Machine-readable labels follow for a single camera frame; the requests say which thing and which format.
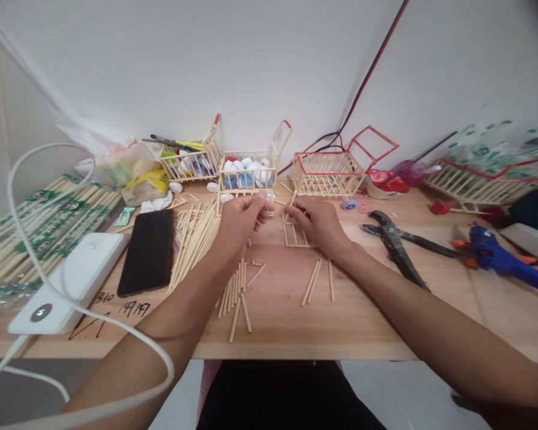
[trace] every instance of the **forearm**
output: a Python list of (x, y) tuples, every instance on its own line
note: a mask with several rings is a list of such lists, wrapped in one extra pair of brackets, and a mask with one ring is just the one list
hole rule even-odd
[[(218, 297), (237, 266), (237, 255), (212, 247), (177, 289), (137, 329), (171, 356), (175, 367), (172, 387), (183, 375)], [(137, 394), (167, 377), (161, 358), (146, 344), (127, 334), (102, 360), (96, 373), (72, 397), (64, 412), (83, 409)], [(169, 391), (127, 413), (110, 417), (87, 428), (146, 428)]]
[(462, 395), (492, 407), (538, 408), (538, 366), (362, 247), (338, 258), (417, 356)]

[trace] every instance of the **popsicle stick basket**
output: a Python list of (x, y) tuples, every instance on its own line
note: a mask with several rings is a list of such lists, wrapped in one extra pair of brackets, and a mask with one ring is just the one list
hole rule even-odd
[(219, 166), (218, 198), (223, 200), (223, 194), (238, 196), (261, 190), (271, 192), (277, 180), (281, 153), (291, 133), (293, 128), (290, 123), (283, 120), (273, 134), (268, 150), (224, 152)]
[[(359, 137), (364, 132), (370, 132), (376, 139), (387, 142), (390, 149), (379, 157), (373, 156), (359, 143)], [(351, 153), (355, 147), (362, 150), (371, 159), (367, 169), (364, 169)], [(297, 152), (293, 160), (291, 179), (295, 186), (291, 204), (298, 195), (312, 195), (322, 197), (343, 197), (347, 199), (357, 192), (366, 177), (367, 172), (379, 160), (397, 149), (399, 145), (385, 135), (367, 126), (351, 139), (346, 150), (341, 152)], [(314, 247), (307, 240), (305, 233), (300, 229), (294, 219), (283, 214), (283, 234), (287, 247)]]
[(203, 150), (199, 152), (164, 156), (164, 153), (172, 151), (172, 148), (165, 146), (161, 153), (160, 162), (170, 181), (185, 182), (217, 178), (221, 162), (221, 153), (215, 141), (218, 122), (219, 114), (215, 116), (215, 121), (203, 140), (192, 140), (194, 143), (203, 145)]
[(439, 159), (441, 169), (424, 183), (452, 197), (459, 208), (452, 211), (485, 214), (480, 206), (511, 205), (538, 188), (538, 159), (512, 164), (496, 175), (489, 175)]

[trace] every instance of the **black wire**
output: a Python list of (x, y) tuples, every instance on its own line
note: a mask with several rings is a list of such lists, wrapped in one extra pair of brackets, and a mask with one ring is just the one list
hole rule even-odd
[(403, 0), (402, 4), (401, 4), (401, 7), (399, 8), (399, 11), (395, 17), (395, 19), (393, 20), (393, 23), (391, 24), (390, 26), (390, 29), (389, 31), (387, 32), (387, 35), (384, 37), (384, 40), (383, 40), (383, 43), (381, 44), (381, 47), (378, 49), (377, 51), (377, 55), (375, 55), (375, 59), (372, 61), (371, 63), (371, 67), (369, 67), (369, 70), (367, 71), (366, 73), (366, 76), (365, 76), (365, 79), (363, 79), (363, 82), (361, 83), (360, 87), (359, 87), (359, 91), (357, 91), (357, 95), (354, 97), (353, 99), (353, 104), (351, 105), (351, 109), (349, 109), (349, 112), (347, 114), (347, 116), (345, 117), (345, 121), (343, 122), (343, 125), (341, 126), (341, 128), (337, 131), (334, 131), (333, 133), (329, 133), (329, 134), (325, 134), (324, 136), (320, 137), (317, 142), (321, 139), (324, 139), (325, 137), (328, 137), (328, 136), (332, 136), (333, 134), (336, 134), (335, 138), (333, 139), (332, 142), (330, 142), (330, 144), (328, 145), (325, 145), (321, 148), (319, 148), (317, 151), (315, 152), (319, 152), (319, 151), (322, 151), (324, 149), (327, 149), (327, 148), (330, 148), (331, 146), (333, 146), (333, 144), (335, 143), (335, 141), (338, 139), (339, 135), (343, 132), (343, 129), (345, 128), (345, 125), (347, 125), (348, 121), (349, 121), (349, 118), (351, 117), (351, 115), (353, 114), (353, 111), (354, 111), (354, 108), (355, 106), (357, 105), (357, 101), (359, 100), (359, 97), (363, 91), (363, 89), (365, 88), (365, 85), (366, 83), (368, 82), (369, 78), (371, 77), (372, 75), (372, 72), (373, 70), (375, 69), (379, 59), (381, 58), (381, 56), (383, 55), (383, 51), (387, 45), (387, 43), (389, 42), (389, 39), (390, 37), (392, 36), (393, 34), (393, 31), (395, 30), (396, 28), (396, 25), (398, 24), (399, 20), (401, 19), (401, 15), (402, 13), (404, 12), (405, 8), (406, 8), (406, 5), (408, 4), (408, 1), (409, 0)]
[(329, 149), (329, 148), (341, 148), (342, 150), (345, 150), (341, 145), (331, 145), (331, 144), (329, 144), (329, 145), (323, 146), (322, 148), (319, 148), (315, 152), (321, 152), (322, 150)]

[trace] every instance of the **white wall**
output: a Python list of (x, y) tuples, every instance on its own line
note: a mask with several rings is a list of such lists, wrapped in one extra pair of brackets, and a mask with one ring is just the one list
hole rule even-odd
[[(265, 148), (287, 118), (285, 162), (338, 127), (399, 6), (11, 0), (0, 22), (85, 116), (191, 139), (220, 110), (227, 149)], [(391, 167), (471, 122), (506, 118), (538, 127), (538, 11), (411, 0), (343, 138), (372, 124), (401, 145)]]
[[(66, 136), (54, 127), (53, 110), (45, 97), (22, 73), (0, 46), (4, 76), (10, 158), (13, 164), (20, 155), (44, 143), (67, 142)], [(18, 200), (48, 185), (62, 173), (71, 172), (75, 161), (83, 158), (73, 149), (52, 149), (36, 154), (23, 164), (15, 182)], [(6, 155), (0, 123), (0, 217), (8, 211)]]

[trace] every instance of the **smartphone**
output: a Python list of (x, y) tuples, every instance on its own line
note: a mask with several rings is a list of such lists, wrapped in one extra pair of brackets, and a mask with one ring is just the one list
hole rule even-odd
[(136, 217), (118, 285), (118, 297), (156, 290), (169, 283), (174, 231), (173, 209)]

